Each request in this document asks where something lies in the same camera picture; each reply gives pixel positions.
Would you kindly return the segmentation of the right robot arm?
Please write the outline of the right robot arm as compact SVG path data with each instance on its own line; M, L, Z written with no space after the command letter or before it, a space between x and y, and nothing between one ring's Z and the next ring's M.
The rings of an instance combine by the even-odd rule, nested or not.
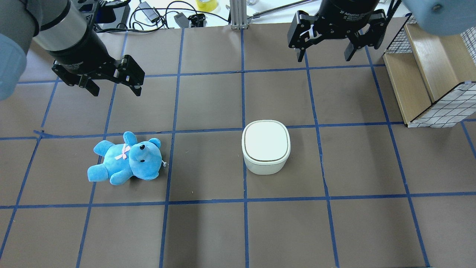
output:
M364 48L379 49L389 22L404 5L420 27L437 36L461 34L475 26L474 0L394 0L388 10L377 9L377 0L323 0L311 16L296 12L287 33L288 47L299 62L307 48L324 40L348 39L344 58L350 61Z

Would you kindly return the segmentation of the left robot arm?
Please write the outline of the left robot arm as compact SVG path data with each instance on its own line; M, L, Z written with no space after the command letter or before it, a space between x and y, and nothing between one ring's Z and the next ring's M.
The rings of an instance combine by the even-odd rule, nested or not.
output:
M54 63L52 71L68 86L98 96L95 80L129 87L140 96L145 73L132 56L116 60L97 33L97 24L116 20L117 0L2 0L0 11L0 98L9 98L25 71L34 41Z

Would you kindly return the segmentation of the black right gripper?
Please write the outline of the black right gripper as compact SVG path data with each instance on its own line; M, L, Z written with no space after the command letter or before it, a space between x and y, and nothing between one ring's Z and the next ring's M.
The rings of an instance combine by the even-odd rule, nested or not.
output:
M350 61L357 50L365 46L379 49L384 39L387 20L383 9L375 10L378 0L323 0L316 16L298 10L287 33L288 47L294 49L302 62L306 49L327 38L349 39L344 51ZM364 34L358 32L364 25Z

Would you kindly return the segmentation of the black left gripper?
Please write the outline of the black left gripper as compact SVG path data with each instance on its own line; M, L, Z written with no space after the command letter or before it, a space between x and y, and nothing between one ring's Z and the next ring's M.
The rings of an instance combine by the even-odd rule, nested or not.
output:
M55 60L52 71L68 86L79 86L93 96L99 96L100 87L85 74L111 75L111 81L129 87L134 95L141 96L145 72L131 55L116 60L110 56L96 32L87 28L82 38L72 47L48 51Z

